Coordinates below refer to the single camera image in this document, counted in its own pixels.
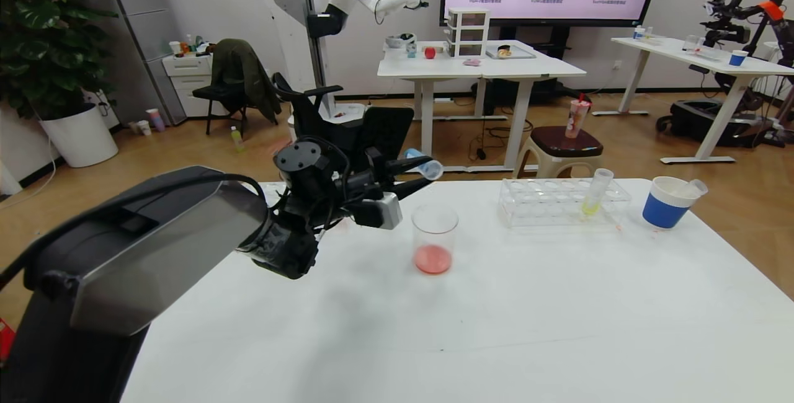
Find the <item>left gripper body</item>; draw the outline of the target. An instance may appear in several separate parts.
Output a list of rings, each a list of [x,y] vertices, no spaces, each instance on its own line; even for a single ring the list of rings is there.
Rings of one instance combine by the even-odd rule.
[[[341,200],[363,200],[375,196],[380,183],[388,176],[386,157],[376,146],[365,148],[362,169],[342,174],[335,180],[336,197]]]

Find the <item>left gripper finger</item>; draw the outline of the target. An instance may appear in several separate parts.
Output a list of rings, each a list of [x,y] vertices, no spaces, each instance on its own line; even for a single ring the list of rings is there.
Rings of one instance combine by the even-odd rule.
[[[411,196],[417,191],[431,185],[433,183],[424,177],[409,180],[408,182],[400,182],[389,185],[386,188],[388,193],[393,193],[398,200],[404,200],[406,197]]]
[[[422,171],[425,164],[433,161],[434,158],[429,156],[403,158],[386,162],[386,169],[391,175],[405,174],[405,172],[413,171],[413,169]]]

